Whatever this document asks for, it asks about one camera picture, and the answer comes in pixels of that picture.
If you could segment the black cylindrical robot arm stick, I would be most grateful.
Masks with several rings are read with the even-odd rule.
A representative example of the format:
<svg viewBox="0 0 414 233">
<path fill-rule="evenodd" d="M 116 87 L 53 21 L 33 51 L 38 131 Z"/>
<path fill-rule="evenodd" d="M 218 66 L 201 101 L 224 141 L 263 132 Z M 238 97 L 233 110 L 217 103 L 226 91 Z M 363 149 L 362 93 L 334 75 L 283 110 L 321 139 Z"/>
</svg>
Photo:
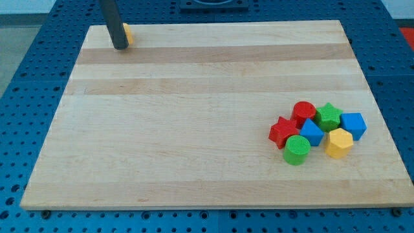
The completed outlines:
<svg viewBox="0 0 414 233">
<path fill-rule="evenodd" d="M 125 32 L 124 24 L 115 0 L 98 0 L 105 24 L 116 50 L 128 48 L 129 42 Z"/>
</svg>

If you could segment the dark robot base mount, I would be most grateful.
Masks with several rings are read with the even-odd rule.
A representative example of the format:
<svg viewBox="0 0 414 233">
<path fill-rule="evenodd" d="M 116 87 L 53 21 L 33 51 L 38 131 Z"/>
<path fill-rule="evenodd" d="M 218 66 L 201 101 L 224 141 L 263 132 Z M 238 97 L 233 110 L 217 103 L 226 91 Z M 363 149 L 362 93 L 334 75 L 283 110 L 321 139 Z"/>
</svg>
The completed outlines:
<svg viewBox="0 0 414 233">
<path fill-rule="evenodd" d="M 195 10 L 248 10 L 249 0 L 178 0 L 181 12 Z"/>
</svg>

